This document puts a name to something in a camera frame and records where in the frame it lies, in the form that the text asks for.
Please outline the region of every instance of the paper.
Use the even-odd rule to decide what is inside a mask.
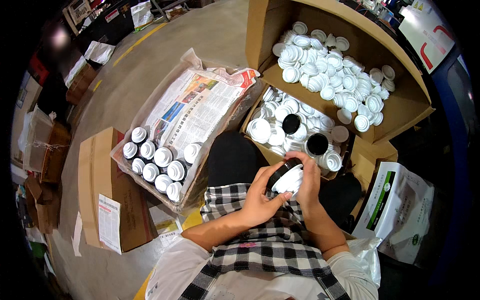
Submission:
[[[378,251],[413,264],[428,232],[434,186],[393,162],[382,162],[367,205],[353,230],[356,238],[379,237]]]
[[[167,247],[172,243],[173,238],[183,231],[178,215],[170,211],[164,204],[153,206],[149,211],[158,233],[158,238],[162,245]]]
[[[121,204],[99,194],[98,234],[100,241],[121,255],[120,246],[120,206]]]
[[[73,238],[72,239],[72,246],[73,246],[73,252],[75,253],[75,256],[81,257],[82,255],[80,254],[80,251],[78,248],[80,247],[80,237],[82,236],[82,227],[83,227],[83,222],[82,222],[82,217],[80,216],[80,212],[77,214],[77,221],[75,222],[75,231],[73,232]]]

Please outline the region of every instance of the newspaper page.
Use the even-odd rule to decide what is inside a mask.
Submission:
[[[183,231],[179,217],[164,204],[150,207],[149,211],[158,233],[158,238],[162,245],[167,247],[172,243],[173,238]]]
[[[394,162],[382,162],[367,205],[352,235],[379,237],[378,251],[413,264],[428,233],[434,186]]]
[[[229,75],[225,69],[186,70],[170,85],[145,120],[150,140],[183,157],[191,143],[203,143],[230,106],[260,74],[244,69]]]
[[[99,194],[98,234],[100,241],[121,255],[120,246],[120,206],[121,204]]]

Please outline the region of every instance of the black cap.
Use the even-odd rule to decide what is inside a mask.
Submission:
[[[290,169],[292,169],[294,166],[301,165],[301,160],[294,157],[289,160],[287,160],[281,167],[278,168],[275,173],[273,173],[272,176],[268,179],[267,182],[267,188],[272,190],[273,185],[283,176],[285,173],[287,173]]]
[[[296,114],[289,114],[283,119],[282,129],[286,134],[294,134],[300,127],[300,117]]]
[[[307,140],[307,149],[313,155],[322,155],[328,149],[328,139],[321,133],[312,134]]]

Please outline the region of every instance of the yellow floor line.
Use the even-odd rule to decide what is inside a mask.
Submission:
[[[135,42],[135,44],[133,44],[130,48],[127,49],[127,51],[125,51],[125,53],[123,53],[122,55],[120,55],[120,57],[113,63],[113,66],[115,67],[120,60],[122,60],[125,56],[127,56],[127,54],[129,54],[133,48],[135,48],[136,46],[138,46],[141,42],[143,42],[144,40],[146,40],[149,36],[151,36],[155,31],[157,31],[158,29],[162,28],[163,26],[167,25],[167,23],[162,23],[160,24],[159,26],[155,27],[154,29],[152,29],[149,33],[147,33],[146,35],[144,35],[143,37],[141,37],[138,41]]]
[[[102,82],[102,80],[100,79],[100,80],[96,83],[95,87],[93,88],[93,91],[95,91],[96,88],[98,88],[98,86],[100,85],[101,82]]]

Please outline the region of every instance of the checkered apron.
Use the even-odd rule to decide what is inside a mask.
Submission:
[[[236,183],[209,187],[200,209],[204,222],[240,210],[250,184]],[[277,193],[267,191],[269,199]],[[330,270],[319,249],[307,246],[308,232],[300,205],[286,201],[265,223],[213,248],[209,262],[188,285],[179,300],[205,299],[210,286],[221,274],[253,270],[279,272],[315,278],[331,300],[350,299]]]

